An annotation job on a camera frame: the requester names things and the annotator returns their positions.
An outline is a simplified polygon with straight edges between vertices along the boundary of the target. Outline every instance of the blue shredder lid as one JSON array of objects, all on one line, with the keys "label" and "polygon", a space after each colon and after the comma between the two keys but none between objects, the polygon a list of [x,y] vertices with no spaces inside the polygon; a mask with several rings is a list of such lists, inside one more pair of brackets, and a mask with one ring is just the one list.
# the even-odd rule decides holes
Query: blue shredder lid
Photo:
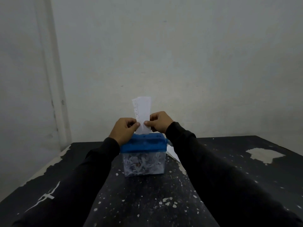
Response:
[{"label": "blue shredder lid", "polygon": [[161,133],[149,133],[147,135],[133,134],[130,141],[121,146],[120,152],[165,152],[166,147],[166,139]]}]

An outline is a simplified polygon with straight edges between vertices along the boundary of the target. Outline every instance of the hand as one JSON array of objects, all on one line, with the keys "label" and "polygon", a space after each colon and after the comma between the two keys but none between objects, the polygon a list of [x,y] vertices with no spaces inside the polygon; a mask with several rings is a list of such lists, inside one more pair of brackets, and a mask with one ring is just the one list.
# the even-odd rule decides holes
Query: hand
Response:
[{"label": "hand", "polygon": [[166,129],[171,125],[173,120],[166,114],[165,111],[156,112],[150,115],[150,121],[145,121],[146,126],[150,126],[152,131],[165,133]]},{"label": "hand", "polygon": [[138,129],[140,123],[133,118],[119,118],[114,125],[110,138],[117,141],[119,146],[126,144],[132,137],[133,133]]}]

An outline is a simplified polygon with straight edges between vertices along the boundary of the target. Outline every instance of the white paper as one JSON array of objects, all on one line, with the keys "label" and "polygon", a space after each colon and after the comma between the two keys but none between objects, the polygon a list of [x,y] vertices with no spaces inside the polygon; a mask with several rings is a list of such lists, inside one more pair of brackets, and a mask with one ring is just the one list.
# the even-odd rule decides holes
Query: white paper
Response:
[{"label": "white paper", "polygon": [[180,159],[178,158],[178,155],[176,154],[176,152],[175,152],[173,146],[168,145],[167,148],[166,148],[166,152],[168,152],[168,154],[169,154],[172,158],[174,158],[174,159],[177,160],[179,163],[181,163],[181,162],[180,162]]},{"label": "white paper", "polygon": [[136,130],[136,134],[149,134],[151,129],[144,125],[144,121],[149,121],[149,116],[151,113],[151,105],[152,99],[151,97],[147,96],[140,96],[136,99],[132,100],[134,106],[134,113],[136,115],[137,122],[140,123],[140,126]]}]

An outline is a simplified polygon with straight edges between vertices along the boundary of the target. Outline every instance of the black table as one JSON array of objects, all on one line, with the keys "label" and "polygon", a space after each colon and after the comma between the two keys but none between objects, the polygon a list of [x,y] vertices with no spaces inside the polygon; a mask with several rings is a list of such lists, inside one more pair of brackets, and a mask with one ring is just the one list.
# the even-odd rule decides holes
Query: black table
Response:
[{"label": "black table", "polygon": [[[303,218],[303,156],[257,136],[198,140],[207,149],[237,166],[287,209]],[[43,176],[17,188],[0,203],[0,226],[9,226],[19,214],[35,205],[44,193],[54,188],[82,162],[90,149],[100,145],[101,142],[73,143],[62,156],[62,161],[50,166]],[[250,158],[251,154],[246,150],[253,148],[271,149],[285,156],[265,165]],[[112,163],[112,170],[84,226],[137,225],[218,226],[175,160],[166,157],[163,175],[125,178],[122,156],[119,155]]]}]

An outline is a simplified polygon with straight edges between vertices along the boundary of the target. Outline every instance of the black long-sleeve shirt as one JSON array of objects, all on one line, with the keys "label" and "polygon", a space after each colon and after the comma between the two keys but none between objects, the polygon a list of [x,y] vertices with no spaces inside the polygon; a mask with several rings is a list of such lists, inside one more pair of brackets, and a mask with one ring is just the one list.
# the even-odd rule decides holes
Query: black long-sleeve shirt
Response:
[{"label": "black long-sleeve shirt", "polygon": [[[256,183],[198,143],[173,122],[166,131],[188,177],[220,226],[303,226],[300,218],[274,201]],[[55,191],[26,211],[13,227],[83,226],[120,147],[106,138],[60,182]]]}]

